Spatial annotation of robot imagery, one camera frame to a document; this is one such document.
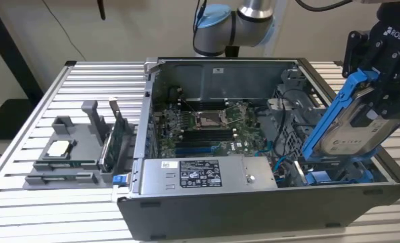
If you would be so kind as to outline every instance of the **metal rail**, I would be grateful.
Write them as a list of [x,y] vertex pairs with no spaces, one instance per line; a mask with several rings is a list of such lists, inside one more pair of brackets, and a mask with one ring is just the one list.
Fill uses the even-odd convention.
[[[332,62],[312,62],[312,65],[339,91],[345,81],[340,67]],[[0,158],[0,242],[136,242],[111,202],[112,189],[25,191],[21,187],[52,134],[53,118],[64,114],[75,123],[87,123],[81,101],[97,99],[97,112],[107,122],[113,122],[107,99],[116,97],[124,117],[137,123],[143,88],[141,62],[79,62],[75,67],[63,69]],[[383,146],[400,165],[400,129]],[[369,210],[347,228],[184,240],[197,243],[259,241],[400,242],[400,200]]]

